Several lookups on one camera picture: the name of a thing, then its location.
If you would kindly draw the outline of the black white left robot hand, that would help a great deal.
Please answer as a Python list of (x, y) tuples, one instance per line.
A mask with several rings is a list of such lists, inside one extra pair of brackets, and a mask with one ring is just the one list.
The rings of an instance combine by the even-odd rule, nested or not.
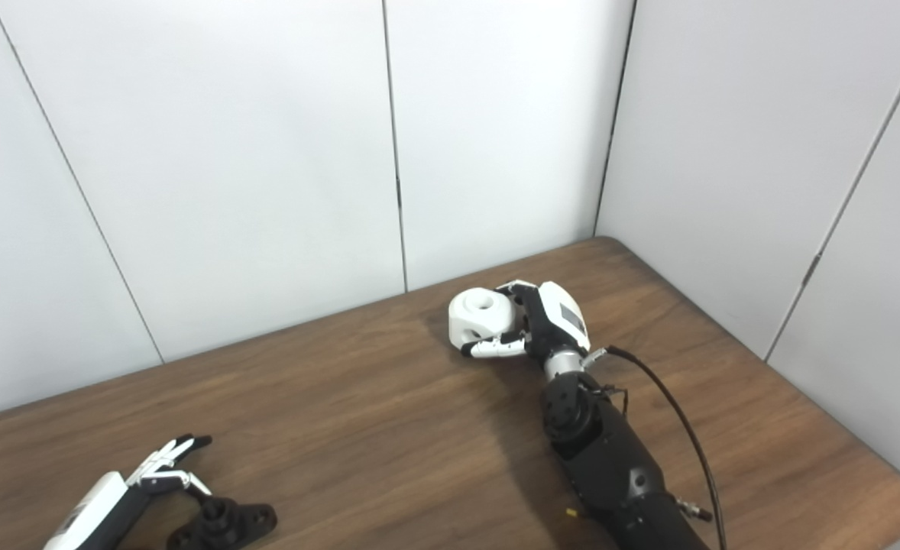
[(179, 463), (212, 443), (212, 436), (185, 434), (150, 453), (129, 477), (100, 477), (45, 544), (45, 549), (115, 549), (152, 501), (184, 491), (203, 503), (212, 491)]

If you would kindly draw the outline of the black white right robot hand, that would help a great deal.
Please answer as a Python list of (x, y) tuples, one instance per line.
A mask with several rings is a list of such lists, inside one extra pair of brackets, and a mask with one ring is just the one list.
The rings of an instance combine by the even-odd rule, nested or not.
[(453, 322), (470, 315), (474, 323), (484, 315), (499, 323), (452, 329), (452, 342), (466, 358), (526, 355), (554, 377), (583, 370), (592, 348), (578, 303), (552, 281), (470, 289), (454, 298), (448, 312)]

